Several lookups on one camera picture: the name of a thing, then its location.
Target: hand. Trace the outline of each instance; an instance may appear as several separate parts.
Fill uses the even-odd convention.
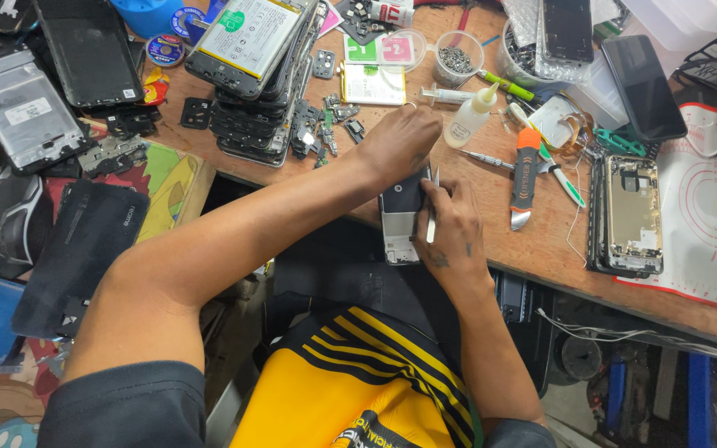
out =
[[[442,179],[437,187],[421,181],[428,198],[417,217],[414,246],[424,265],[453,300],[487,297],[494,291],[483,250],[483,218],[472,185],[466,180]],[[428,217],[436,210],[436,233],[428,244]]]
[[[441,127],[441,114],[430,107],[404,105],[386,114],[350,153],[368,162],[386,188],[425,166]]]

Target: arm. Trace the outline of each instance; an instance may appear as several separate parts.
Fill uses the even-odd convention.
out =
[[[121,254],[99,283],[64,381],[130,363],[203,371],[201,307],[325,223],[418,171],[441,115],[404,106],[323,168],[263,188]]]
[[[429,215],[425,208],[417,222],[417,251],[458,311],[463,377],[483,429],[490,431],[500,419],[546,425],[533,381],[495,300],[472,186],[448,179],[441,185],[422,181],[436,210],[436,236],[433,244],[424,241]]]

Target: phone screen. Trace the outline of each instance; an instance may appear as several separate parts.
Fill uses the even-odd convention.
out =
[[[546,55],[593,62],[590,0],[543,0]]]
[[[642,143],[678,139],[688,134],[648,37],[607,39],[602,42],[602,51]]]

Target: white plastic bottle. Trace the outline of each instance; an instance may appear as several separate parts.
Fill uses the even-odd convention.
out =
[[[497,101],[498,85],[482,88],[471,100],[464,101],[450,124],[444,127],[444,141],[448,145],[453,148],[464,146],[483,126]]]

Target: person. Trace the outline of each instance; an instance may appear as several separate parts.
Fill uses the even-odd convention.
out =
[[[124,252],[95,291],[38,445],[204,446],[204,303],[417,173],[441,130],[438,112],[405,105],[327,166]],[[415,245],[457,310],[461,368],[380,312],[312,312],[271,347],[231,446],[466,447],[480,432],[484,446],[554,446],[495,300],[471,185],[422,188],[437,231],[424,242],[421,212]]]

